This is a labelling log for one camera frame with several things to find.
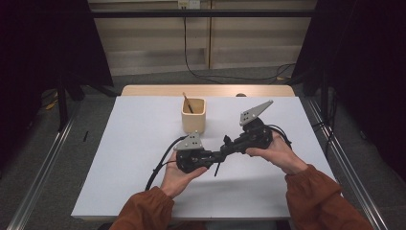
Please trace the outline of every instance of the gray carpet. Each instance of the gray carpet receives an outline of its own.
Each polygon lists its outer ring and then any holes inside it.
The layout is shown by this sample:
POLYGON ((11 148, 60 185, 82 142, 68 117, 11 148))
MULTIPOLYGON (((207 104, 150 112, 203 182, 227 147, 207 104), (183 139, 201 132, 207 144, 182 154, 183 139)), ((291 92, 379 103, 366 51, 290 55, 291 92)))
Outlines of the gray carpet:
MULTIPOLYGON (((268 78, 276 74, 277 68, 245 68, 215 71, 198 71, 199 74, 221 76, 268 78)), ((291 69, 283 76, 289 76, 291 69)), ((268 84, 273 80, 236 80, 211 78, 221 83, 268 84)), ((175 84, 175 83, 215 83, 192 76, 188 72, 150 74, 142 76, 122 76, 114 78, 113 91, 121 92, 128 84, 175 84)), ((295 93, 301 97, 310 123, 316 120, 310 111, 308 98, 302 94, 302 86, 295 85, 295 93)), ((31 213, 25 229, 97 229, 102 222, 86 222, 70 217, 79 195, 81 185, 88 173, 98 148, 106 122, 115 102, 88 86, 83 86, 85 99, 79 105, 79 113, 66 139, 61 153, 47 178, 41 195, 31 213)), ((338 103, 334 133, 342 144, 351 164, 364 186, 379 208, 389 229, 406 229, 406 186, 395 173, 381 160, 376 148, 359 134, 356 122, 338 103)), ((6 229, 15 210, 34 181, 41 163, 56 137, 58 128, 57 107, 48 111, 41 109, 33 127, 21 142, 21 148, 9 166, 3 171, 0 180, 0 229, 6 229)), ((315 128, 322 148, 326 137, 315 128)), ((331 150, 328 162, 343 186, 343 195, 359 210, 362 209, 357 197, 351 192, 349 182, 337 164, 331 150)))

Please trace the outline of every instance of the hand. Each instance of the hand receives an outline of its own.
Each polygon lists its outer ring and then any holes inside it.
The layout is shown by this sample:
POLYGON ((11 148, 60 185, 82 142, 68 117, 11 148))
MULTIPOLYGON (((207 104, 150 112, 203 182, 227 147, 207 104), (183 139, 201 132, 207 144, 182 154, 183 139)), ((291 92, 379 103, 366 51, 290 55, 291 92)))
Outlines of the hand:
POLYGON ((287 174, 297 174, 307 169, 307 164, 284 142, 280 134, 272 132, 273 141, 268 149, 248 148, 250 156, 261 156, 287 174))
POLYGON ((171 198, 180 195, 193 179, 199 177, 207 170, 206 167, 201 167, 191 173, 182 172, 176 166, 176 151, 173 152, 169 161, 173 162, 167 163, 161 190, 171 198))

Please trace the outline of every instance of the pencil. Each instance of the pencil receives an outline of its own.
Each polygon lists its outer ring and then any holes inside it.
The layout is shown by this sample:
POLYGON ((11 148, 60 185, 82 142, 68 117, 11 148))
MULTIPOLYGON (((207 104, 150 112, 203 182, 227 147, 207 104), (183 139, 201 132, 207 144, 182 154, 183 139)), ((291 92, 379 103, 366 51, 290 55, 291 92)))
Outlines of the pencil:
POLYGON ((192 109, 192 107, 191 107, 191 103, 189 103, 189 99, 186 97, 185 92, 183 92, 183 97, 185 98, 186 104, 188 104, 189 110, 191 111, 191 113, 193 113, 193 109, 192 109))

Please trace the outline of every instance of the wooden panel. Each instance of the wooden panel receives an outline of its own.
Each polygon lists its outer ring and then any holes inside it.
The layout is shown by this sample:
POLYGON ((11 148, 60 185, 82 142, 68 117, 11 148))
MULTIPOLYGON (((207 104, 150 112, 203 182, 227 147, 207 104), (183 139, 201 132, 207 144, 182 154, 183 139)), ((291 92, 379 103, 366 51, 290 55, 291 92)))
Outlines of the wooden panel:
POLYGON ((239 93, 247 97, 294 97, 293 89, 288 85, 212 85, 212 84, 178 84, 178 85, 128 85, 122 96, 178 96, 186 95, 235 97, 239 93))

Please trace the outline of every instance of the person's right hand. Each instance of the person's right hand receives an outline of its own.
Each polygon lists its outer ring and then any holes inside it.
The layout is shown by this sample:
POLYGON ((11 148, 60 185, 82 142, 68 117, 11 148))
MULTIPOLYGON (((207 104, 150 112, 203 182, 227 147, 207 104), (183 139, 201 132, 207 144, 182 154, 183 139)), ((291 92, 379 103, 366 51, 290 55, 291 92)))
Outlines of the person's right hand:
POLYGON ((287 174, 297 174, 307 169, 308 165, 305 161, 293 152, 279 133, 273 131, 272 137, 273 141, 268 149, 248 148, 246 153, 250 156, 261 156, 287 174))

